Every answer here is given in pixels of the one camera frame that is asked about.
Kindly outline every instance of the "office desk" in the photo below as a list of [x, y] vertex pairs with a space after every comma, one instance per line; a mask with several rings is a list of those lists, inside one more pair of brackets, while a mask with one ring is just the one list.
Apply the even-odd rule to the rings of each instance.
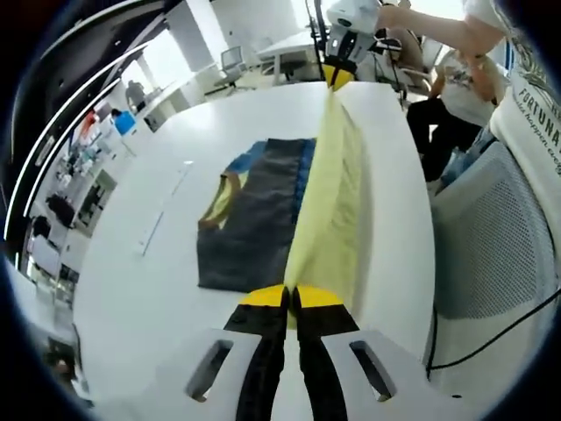
[[[369, 167], [352, 313], [362, 328], [379, 329], [421, 359], [435, 267], [415, 144], [389, 86], [355, 82], [337, 94], [362, 129]], [[253, 142], [315, 137], [326, 95], [321, 82], [247, 92], [184, 111], [154, 134], [107, 203], [75, 292], [83, 370], [94, 401], [139, 392], [191, 332], [224, 326], [243, 295], [197, 287], [197, 221], [216, 194], [218, 175]], [[139, 249], [156, 225], [148, 247]], [[274, 411], [309, 410], [292, 331], [285, 349]]]
[[283, 54], [298, 53], [307, 51], [314, 47], [314, 40], [311, 38], [310, 31], [299, 32], [282, 41], [268, 46], [264, 50], [258, 52], [260, 59], [274, 57], [274, 84], [278, 85], [281, 80], [281, 56]]

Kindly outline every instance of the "table surface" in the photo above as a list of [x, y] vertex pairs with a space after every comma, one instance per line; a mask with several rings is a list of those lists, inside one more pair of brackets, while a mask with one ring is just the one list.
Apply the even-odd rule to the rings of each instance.
[[310, 31], [298, 32], [258, 52], [259, 57], [295, 53], [314, 45]]
[[[242, 295], [196, 286], [196, 222], [217, 191], [218, 175], [253, 142], [315, 137], [326, 95], [322, 82], [246, 92], [183, 111], [152, 134], [152, 146], [131, 164], [105, 207], [75, 291], [92, 399], [139, 392], [191, 332], [224, 326]], [[388, 85], [353, 82], [337, 95], [362, 129], [369, 163], [352, 313], [361, 328], [382, 331], [420, 360], [435, 266], [415, 144]], [[138, 242], [155, 225], [142, 254]], [[273, 419], [287, 419], [287, 410], [309, 414], [296, 342], [290, 331], [273, 407], [279, 418]], [[291, 405], [283, 404], [287, 399]]]

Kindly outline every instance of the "black pants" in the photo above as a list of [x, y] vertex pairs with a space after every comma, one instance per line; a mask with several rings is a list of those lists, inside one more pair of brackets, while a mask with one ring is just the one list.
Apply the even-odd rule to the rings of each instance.
[[[439, 98], [412, 103], [407, 113], [409, 129], [422, 153], [424, 177], [433, 182], [442, 175], [454, 147], [466, 151], [481, 127], [452, 116]], [[430, 139], [429, 125], [437, 125]]]

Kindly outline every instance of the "folded clothing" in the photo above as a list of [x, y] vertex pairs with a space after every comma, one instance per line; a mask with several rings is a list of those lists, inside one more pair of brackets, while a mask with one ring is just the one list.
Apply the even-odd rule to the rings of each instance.
[[303, 196], [305, 189], [296, 185], [308, 142], [258, 142], [224, 172], [217, 198], [199, 221], [200, 287], [251, 292], [282, 283], [295, 234], [296, 191]]

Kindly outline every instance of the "yellow towel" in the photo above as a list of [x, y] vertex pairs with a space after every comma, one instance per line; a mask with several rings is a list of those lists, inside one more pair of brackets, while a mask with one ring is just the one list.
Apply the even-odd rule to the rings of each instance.
[[350, 308], [357, 266], [362, 135], [330, 89], [285, 270], [285, 285], [327, 289]]

